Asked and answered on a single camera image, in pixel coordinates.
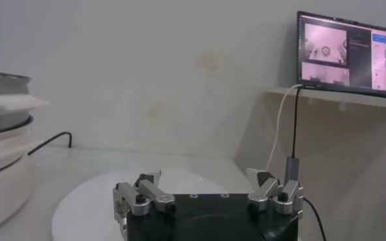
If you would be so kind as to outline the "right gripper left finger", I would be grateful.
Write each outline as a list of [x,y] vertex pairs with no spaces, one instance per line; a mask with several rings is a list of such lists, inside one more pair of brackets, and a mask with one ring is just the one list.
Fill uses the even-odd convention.
[[129,214],[143,217],[151,210],[166,214],[173,214],[176,211],[175,196],[158,187],[161,174],[160,170],[141,173],[133,184],[123,182],[115,185],[113,188],[114,218],[121,230],[127,230]]

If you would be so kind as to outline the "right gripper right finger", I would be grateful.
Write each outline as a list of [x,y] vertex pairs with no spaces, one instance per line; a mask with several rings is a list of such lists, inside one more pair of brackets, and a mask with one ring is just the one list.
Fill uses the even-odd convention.
[[303,187],[295,179],[285,184],[266,170],[246,169],[246,176],[253,192],[248,194],[248,201],[257,207],[259,212],[269,209],[281,215],[303,215]]

